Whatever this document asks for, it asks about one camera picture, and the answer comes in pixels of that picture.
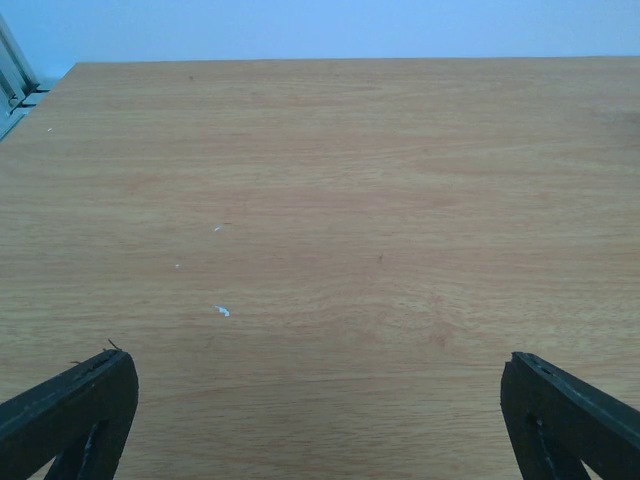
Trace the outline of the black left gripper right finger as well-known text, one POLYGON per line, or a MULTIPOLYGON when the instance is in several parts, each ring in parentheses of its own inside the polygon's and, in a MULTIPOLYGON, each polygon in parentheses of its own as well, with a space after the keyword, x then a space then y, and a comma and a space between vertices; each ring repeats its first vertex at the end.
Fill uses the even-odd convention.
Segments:
POLYGON ((639 477, 639 411, 542 358, 512 354, 500 405, 524 479, 639 477))

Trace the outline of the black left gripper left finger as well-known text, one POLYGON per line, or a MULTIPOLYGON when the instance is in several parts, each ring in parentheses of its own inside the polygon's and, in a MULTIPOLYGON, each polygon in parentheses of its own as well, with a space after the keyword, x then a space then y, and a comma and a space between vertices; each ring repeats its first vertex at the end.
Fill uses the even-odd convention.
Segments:
POLYGON ((1 477, 112 479, 133 423, 131 355, 109 349, 1 404, 1 477))

